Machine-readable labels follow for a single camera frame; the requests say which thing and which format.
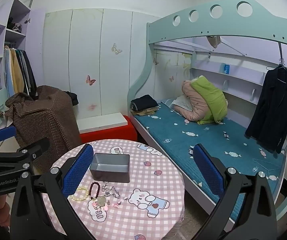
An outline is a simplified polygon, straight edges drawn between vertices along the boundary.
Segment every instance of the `teal bedsheet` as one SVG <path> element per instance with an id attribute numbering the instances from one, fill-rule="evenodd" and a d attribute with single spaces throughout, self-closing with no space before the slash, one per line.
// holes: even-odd
<path id="1" fill-rule="evenodd" d="M 256 140 L 245 138 L 245 128 L 227 118 L 221 124 L 199 125 L 185 120 L 163 103 L 159 106 L 160 109 L 154 115 L 136 115 L 135 118 L 215 203 L 219 200 L 218 196 L 212 194 L 189 154 L 189 149 L 197 143 L 202 143 L 208 153 L 219 158 L 226 167 L 234 167 L 242 174 L 254 175 L 263 171 L 272 193 L 278 190 L 276 185 L 281 176 L 283 154 L 271 154 L 259 146 Z M 234 221 L 239 214 L 243 198 L 240 194 L 231 214 Z"/>

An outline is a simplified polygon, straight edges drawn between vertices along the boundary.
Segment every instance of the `metal screw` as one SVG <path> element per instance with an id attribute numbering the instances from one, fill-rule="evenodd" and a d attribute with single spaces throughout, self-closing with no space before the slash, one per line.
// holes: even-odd
<path id="1" fill-rule="evenodd" d="M 259 171 L 258 175 L 262 178 L 266 177 L 266 174 L 263 171 Z"/>
<path id="2" fill-rule="evenodd" d="M 21 175 L 21 177 L 26 178 L 26 177 L 28 177 L 28 175 L 29 175 L 29 173 L 25 171 L 25 172 Z"/>
<path id="3" fill-rule="evenodd" d="M 235 168 L 228 168 L 228 172 L 230 173 L 230 174 L 235 174 L 237 171 L 236 171 L 236 169 Z"/>
<path id="4" fill-rule="evenodd" d="M 59 168 L 58 168 L 58 167 L 53 167 L 53 168 L 50 170 L 50 172 L 51 172 L 52 174 L 57 174 L 58 171 L 59 171 Z"/>

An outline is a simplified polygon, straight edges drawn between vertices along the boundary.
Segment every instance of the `pink checkered tablecloth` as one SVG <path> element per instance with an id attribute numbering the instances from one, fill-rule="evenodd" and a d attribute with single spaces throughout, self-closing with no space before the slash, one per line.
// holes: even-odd
<path id="1" fill-rule="evenodd" d="M 108 139 L 89 144 L 95 153 L 130 155 L 130 183 L 108 183 L 109 189 L 114 186 L 121 195 L 120 199 L 106 197 L 110 200 L 108 211 L 102 208 L 102 214 L 97 215 L 90 197 L 83 201 L 68 198 L 79 218 L 97 240 L 160 240 L 181 223 L 184 216 L 183 178 L 166 156 L 151 147 L 128 140 Z M 76 156 L 82 147 L 67 152 L 53 167 L 61 167 L 68 158 Z M 92 182 L 94 180 L 88 169 L 79 186 L 89 189 Z M 101 187 L 104 185 L 102 181 L 98 182 Z M 81 198 L 85 192 L 76 191 L 75 196 Z M 92 196 L 96 192 L 97 186 L 94 185 Z M 47 194 L 43 194 L 43 200 L 54 228 L 64 233 Z M 112 207 L 119 201 L 121 205 L 118 209 Z"/>

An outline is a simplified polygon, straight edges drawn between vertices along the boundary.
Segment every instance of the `red butterfly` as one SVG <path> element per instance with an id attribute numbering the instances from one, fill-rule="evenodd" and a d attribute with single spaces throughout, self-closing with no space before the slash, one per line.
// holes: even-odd
<path id="1" fill-rule="evenodd" d="M 87 80 L 85 81 L 87 84 L 89 83 L 89 86 L 92 86 L 95 83 L 95 79 L 91 79 L 90 76 L 87 76 Z"/>

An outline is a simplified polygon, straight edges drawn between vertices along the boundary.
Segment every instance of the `cabinet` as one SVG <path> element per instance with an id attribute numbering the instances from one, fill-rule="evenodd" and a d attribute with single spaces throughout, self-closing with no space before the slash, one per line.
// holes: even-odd
<path id="1" fill-rule="evenodd" d="M 21 33 L 7 29 L 9 17 L 13 18 L 13 23 L 20 23 L 22 25 Z M 33 73 L 37 73 L 38 76 L 43 76 L 41 44 L 44 18 L 45 10 L 38 9 L 37 13 L 34 13 L 34 11 L 31 11 L 21 0 L 10 0 L 0 5 L 0 111 L 2 112 L 6 110 L 5 101 L 8 99 L 4 74 L 4 45 L 15 49 L 26 50 L 28 56 L 29 54 L 33 54 L 34 61 L 31 62 L 32 71 Z M 27 40 L 32 43 L 35 42 L 35 45 L 28 45 Z M 3 123 L 5 123 L 5 119 L 0 118 L 0 126 Z"/>

